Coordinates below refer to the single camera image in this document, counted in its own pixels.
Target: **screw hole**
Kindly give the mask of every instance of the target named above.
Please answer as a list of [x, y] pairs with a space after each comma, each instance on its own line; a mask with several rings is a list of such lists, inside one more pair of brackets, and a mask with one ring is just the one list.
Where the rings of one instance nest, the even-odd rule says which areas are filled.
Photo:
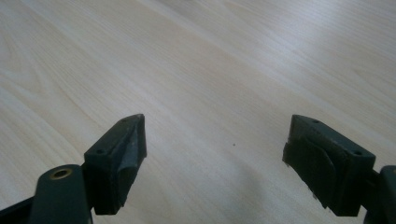
[[55, 172], [53, 172], [51, 175], [50, 175], [50, 179], [51, 180], [58, 180], [58, 179], [63, 179], [63, 178], [65, 178], [65, 177], [67, 177], [67, 176], [70, 176], [71, 174], [72, 174], [72, 170], [71, 169], [69, 169], [69, 168], [66, 168], [66, 169], [60, 169], [60, 170], [57, 170], [57, 171], [55, 171]]

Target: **black plastic part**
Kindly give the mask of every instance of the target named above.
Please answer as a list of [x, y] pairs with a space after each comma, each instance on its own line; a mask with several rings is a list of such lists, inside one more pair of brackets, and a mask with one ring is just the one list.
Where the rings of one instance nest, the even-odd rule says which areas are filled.
[[396, 166], [384, 166], [380, 173], [379, 197], [388, 223], [396, 223]]
[[141, 114], [121, 119], [84, 154], [89, 201], [97, 215], [117, 214], [146, 157]]
[[361, 207], [375, 155], [324, 123], [293, 115], [283, 161], [339, 217], [355, 217]]
[[64, 165], [37, 182], [29, 224], [92, 223], [81, 167]]
[[33, 197], [20, 203], [16, 203], [0, 211], [1, 224], [24, 224], [27, 223], [32, 209]]

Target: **black mechanical arm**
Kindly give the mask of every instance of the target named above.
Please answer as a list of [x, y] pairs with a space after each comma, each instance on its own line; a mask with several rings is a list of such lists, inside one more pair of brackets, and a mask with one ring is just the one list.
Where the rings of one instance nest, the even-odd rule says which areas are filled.
[[2, 224], [92, 223], [115, 215], [125, 204], [137, 171], [147, 157], [145, 117], [121, 119], [84, 154], [85, 162], [44, 173], [35, 196], [0, 211]]
[[355, 217], [361, 205], [365, 224], [396, 223], [396, 166], [373, 170], [375, 155], [326, 124], [293, 115], [283, 161], [339, 217]]
[[[84, 154], [84, 164], [44, 173], [35, 196], [0, 211], [0, 223], [92, 223], [92, 208], [115, 215], [146, 157], [144, 116], [121, 119]], [[396, 166], [377, 173], [373, 153], [324, 123], [294, 115], [283, 161], [337, 216], [355, 217], [363, 205], [365, 224], [396, 224]]]

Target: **light wood grain surface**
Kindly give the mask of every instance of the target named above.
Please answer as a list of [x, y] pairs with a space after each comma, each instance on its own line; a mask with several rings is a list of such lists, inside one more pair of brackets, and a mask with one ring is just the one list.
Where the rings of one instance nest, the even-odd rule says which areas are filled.
[[396, 164], [393, 0], [0, 0], [0, 209], [146, 115], [125, 207], [95, 223], [362, 223], [281, 160], [290, 117]]

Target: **small hole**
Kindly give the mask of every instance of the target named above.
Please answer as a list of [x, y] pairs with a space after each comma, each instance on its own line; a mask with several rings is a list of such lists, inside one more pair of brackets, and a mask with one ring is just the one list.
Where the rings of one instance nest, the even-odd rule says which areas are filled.
[[65, 178], [65, 177], [71, 175], [72, 172], [73, 171], [69, 168], [57, 170], [54, 173], [52, 173], [49, 178], [52, 180], [62, 179], [62, 178]]
[[66, 175], [67, 174], [67, 171], [66, 170], [61, 170], [61, 171], [58, 171], [58, 172], [56, 172], [55, 174], [53, 174], [53, 176], [55, 176], [55, 177], [61, 177], [61, 176], [64, 176], [64, 175]]

